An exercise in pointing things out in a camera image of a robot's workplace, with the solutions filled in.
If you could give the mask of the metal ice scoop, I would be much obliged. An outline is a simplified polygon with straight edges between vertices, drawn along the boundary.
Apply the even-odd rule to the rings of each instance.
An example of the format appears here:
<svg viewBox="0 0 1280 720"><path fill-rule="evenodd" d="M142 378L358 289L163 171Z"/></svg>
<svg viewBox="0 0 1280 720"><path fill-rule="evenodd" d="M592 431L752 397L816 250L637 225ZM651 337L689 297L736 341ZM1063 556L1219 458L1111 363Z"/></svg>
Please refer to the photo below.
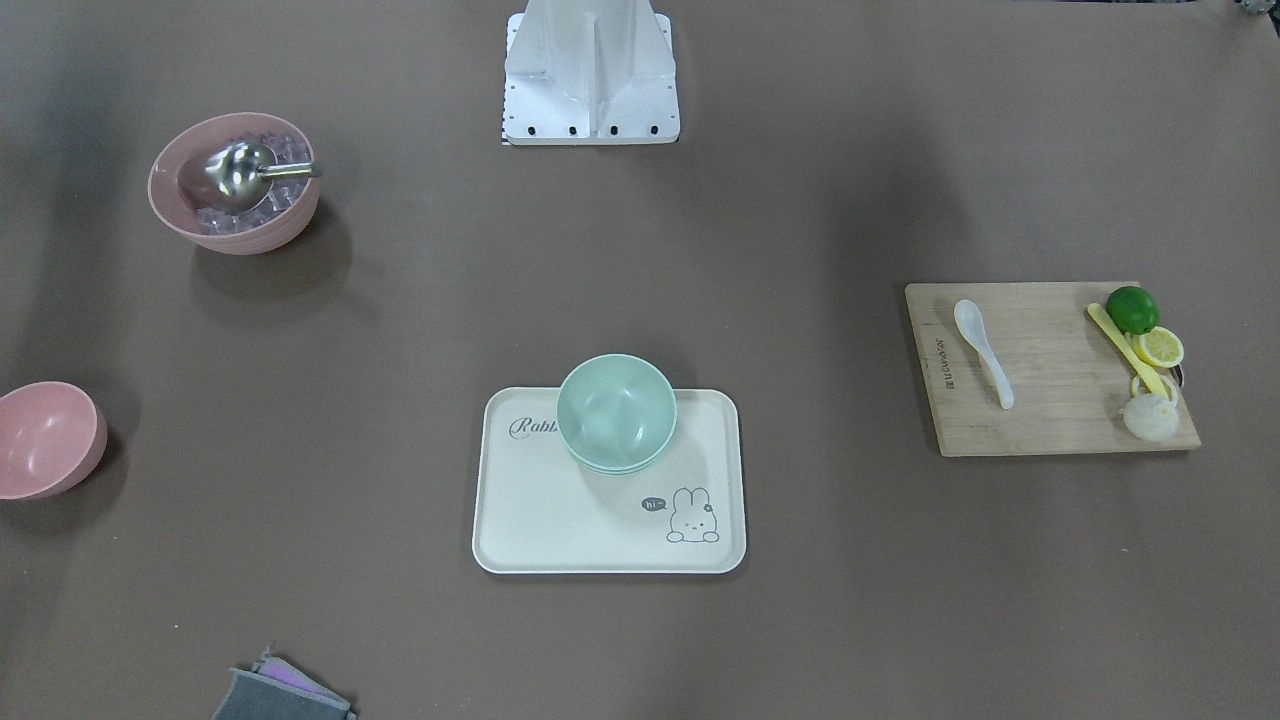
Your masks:
<svg viewBox="0 0 1280 720"><path fill-rule="evenodd" d="M197 209L238 214L261 202L276 179L320 177L317 161L282 161L265 143L236 141L188 160L178 172L179 188Z"/></svg>

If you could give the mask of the grey folded cloth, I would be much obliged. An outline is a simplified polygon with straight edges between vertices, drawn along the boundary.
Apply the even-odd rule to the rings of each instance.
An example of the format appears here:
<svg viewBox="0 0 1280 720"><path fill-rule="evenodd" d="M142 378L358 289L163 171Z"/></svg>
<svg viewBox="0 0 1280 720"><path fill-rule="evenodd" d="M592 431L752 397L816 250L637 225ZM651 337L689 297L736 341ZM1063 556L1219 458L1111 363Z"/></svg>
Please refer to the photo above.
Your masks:
<svg viewBox="0 0 1280 720"><path fill-rule="evenodd" d="M264 652L233 667L214 719L356 719L353 705L283 657Z"/></svg>

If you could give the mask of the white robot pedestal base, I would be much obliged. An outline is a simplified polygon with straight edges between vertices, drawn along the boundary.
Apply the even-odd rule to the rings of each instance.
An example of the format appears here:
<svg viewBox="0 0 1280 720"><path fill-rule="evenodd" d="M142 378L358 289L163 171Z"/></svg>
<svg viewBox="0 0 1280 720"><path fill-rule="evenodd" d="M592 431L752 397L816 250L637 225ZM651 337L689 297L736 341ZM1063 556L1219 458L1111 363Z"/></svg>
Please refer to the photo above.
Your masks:
<svg viewBox="0 0 1280 720"><path fill-rule="evenodd" d="M530 1L506 24L502 140L675 143L672 24L649 1Z"/></svg>

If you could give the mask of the lemon slice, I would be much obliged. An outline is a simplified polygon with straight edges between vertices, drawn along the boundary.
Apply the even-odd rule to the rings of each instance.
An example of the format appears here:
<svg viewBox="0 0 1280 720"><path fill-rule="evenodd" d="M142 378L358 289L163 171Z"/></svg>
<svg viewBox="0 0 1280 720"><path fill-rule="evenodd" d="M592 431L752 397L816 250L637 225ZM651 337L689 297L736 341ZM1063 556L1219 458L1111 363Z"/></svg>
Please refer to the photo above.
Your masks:
<svg viewBox="0 0 1280 720"><path fill-rule="evenodd" d="M1158 373L1158 377L1166 388L1170 401L1172 402L1174 406L1178 406L1181 400L1181 391L1176 379L1169 374L1161 374L1161 373ZM1143 382L1143 379L1138 375L1133 377L1130 382L1130 396L1139 397L1142 395L1148 395L1148 393L1149 393L1149 387Z"/></svg>

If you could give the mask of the lemon half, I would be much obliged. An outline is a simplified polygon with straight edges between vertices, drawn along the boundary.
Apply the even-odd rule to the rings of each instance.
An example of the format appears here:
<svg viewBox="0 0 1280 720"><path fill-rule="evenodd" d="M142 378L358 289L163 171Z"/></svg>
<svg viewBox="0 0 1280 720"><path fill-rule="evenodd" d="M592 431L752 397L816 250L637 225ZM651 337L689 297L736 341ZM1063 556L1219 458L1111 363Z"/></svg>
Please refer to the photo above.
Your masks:
<svg viewBox="0 0 1280 720"><path fill-rule="evenodd" d="M1180 338L1161 325L1153 327L1144 334L1134 334L1132 347L1143 363L1155 368L1172 369L1185 357Z"/></svg>

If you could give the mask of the green lime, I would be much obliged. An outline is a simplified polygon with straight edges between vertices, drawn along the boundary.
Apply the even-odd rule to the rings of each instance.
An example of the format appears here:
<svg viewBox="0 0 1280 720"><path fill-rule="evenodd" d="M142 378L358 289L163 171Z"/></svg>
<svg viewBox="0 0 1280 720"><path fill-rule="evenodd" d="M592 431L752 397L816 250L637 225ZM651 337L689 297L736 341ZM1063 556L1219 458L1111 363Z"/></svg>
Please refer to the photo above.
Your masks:
<svg viewBox="0 0 1280 720"><path fill-rule="evenodd" d="M1134 336L1149 333L1161 319L1155 297L1134 284L1112 291L1106 300L1105 310L1120 332Z"/></svg>

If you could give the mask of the white ceramic spoon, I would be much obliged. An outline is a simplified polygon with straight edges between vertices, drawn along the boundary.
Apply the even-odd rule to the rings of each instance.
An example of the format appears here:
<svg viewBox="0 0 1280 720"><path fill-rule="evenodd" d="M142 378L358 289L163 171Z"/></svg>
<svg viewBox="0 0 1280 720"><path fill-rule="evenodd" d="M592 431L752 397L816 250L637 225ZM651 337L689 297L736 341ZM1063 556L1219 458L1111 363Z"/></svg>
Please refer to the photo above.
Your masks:
<svg viewBox="0 0 1280 720"><path fill-rule="evenodd" d="M977 351L980 361L986 365L995 383L1000 407L1011 410L1016 402L1012 384L989 342L980 307L970 299L961 299L954 306L954 320L960 336Z"/></svg>

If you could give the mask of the white steamed bun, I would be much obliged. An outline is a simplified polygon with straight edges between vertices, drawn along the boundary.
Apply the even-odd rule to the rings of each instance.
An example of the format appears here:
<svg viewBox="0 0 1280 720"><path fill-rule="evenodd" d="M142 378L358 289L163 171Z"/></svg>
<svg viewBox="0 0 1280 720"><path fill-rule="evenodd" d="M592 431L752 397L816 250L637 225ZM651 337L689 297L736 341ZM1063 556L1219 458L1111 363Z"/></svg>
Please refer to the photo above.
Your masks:
<svg viewBox="0 0 1280 720"><path fill-rule="evenodd" d="M1165 442L1180 428L1178 406L1160 395L1138 395L1121 409L1123 424L1139 439Z"/></svg>

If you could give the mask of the green bowl stack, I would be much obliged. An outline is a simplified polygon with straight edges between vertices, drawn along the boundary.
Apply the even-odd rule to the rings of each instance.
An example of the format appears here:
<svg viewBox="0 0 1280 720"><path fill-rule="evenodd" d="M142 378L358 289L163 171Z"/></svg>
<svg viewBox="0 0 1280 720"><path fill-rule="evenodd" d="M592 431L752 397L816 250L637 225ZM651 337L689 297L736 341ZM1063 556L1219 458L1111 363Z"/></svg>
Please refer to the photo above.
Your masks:
<svg viewBox="0 0 1280 720"><path fill-rule="evenodd" d="M605 354L580 363L556 401L559 436L582 468L628 475L667 450L678 424L675 388L645 359Z"/></svg>

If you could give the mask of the cream rabbit tray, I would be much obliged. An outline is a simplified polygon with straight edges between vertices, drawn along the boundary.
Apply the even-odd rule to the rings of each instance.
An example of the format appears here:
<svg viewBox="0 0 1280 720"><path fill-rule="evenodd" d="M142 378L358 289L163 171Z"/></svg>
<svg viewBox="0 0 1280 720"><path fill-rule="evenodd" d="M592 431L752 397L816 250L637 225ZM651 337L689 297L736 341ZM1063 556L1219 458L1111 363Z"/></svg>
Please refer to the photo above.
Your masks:
<svg viewBox="0 0 1280 720"><path fill-rule="evenodd" d="M722 574L748 551L739 411L677 389L678 425L641 471L602 475L567 452L557 389L511 387L485 407L472 552L494 574Z"/></svg>

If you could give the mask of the large pink ice bowl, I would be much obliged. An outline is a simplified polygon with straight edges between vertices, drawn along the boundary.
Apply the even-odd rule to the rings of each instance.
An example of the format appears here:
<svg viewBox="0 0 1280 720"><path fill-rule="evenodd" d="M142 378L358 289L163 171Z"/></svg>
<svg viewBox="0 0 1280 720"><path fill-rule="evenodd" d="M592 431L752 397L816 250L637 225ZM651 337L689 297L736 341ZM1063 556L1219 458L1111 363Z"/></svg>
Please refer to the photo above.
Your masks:
<svg viewBox="0 0 1280 720"><path fill-rule="evenodd" d="M146 190L154 215L173 234L214 252L247 256L280 249L305 232L317 214L320 179L276 179L247 211L200 206L180 187L182 167L241 140L265 143L279 163L312 161L316 156L294 123L261 111L233 111L170 138L148 169Z"/></svg>

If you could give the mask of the bamboo cutting board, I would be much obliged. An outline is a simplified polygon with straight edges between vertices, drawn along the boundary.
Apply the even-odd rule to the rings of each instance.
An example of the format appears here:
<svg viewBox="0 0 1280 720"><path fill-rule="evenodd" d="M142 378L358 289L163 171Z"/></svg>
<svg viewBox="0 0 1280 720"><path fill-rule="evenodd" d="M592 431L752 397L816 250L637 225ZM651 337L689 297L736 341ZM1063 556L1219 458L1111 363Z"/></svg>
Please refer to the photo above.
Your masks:
<svg viewBox="0 0 1280 720"><path fill-rule="evenodd" d="M1123 423L1135 373L1088 316L1117 281L911 283L905 300L940 452L946 457L1192 450L1201 438L1185 402L1160 443ZM961 337L956 302L974 301L1015 402L998 404L979 354Z"/></svg>

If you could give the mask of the yellow plastic knife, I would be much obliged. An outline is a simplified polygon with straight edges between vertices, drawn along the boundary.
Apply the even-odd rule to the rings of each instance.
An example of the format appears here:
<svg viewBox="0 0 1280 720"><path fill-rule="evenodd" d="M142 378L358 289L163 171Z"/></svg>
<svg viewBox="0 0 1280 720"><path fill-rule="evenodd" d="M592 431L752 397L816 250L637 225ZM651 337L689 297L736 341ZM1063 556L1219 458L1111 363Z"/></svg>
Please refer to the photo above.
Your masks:
<svg viewBox="0 0 1280 720"><path fill-rule="evenodd" d="M1160 375L1149 364L1138 357L1137 352L1130 346L1130 342L1120 332L1105 307L1100 304L1089 304L1085 307L1085 313L1125 357L1126 363L1135 372L1135 375L1140 379L1148 392L1151 395L1171 400L1172 396L1170 395L1169 387L1164 382L1164 377Z"/></svg>

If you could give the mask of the small pink bowl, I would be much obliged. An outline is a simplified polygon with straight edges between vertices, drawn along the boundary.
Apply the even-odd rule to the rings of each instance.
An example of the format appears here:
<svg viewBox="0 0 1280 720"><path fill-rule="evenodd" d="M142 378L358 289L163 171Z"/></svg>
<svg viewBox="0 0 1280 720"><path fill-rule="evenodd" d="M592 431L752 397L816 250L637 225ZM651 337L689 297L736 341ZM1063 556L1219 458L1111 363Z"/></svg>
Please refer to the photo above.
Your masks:
<svg viewBox="0 0 1280 720"><path fill-rule="evenodd" d="M59 495L101 461L108 424L79 387L42 380L1 398L1 500Z"/></svg>

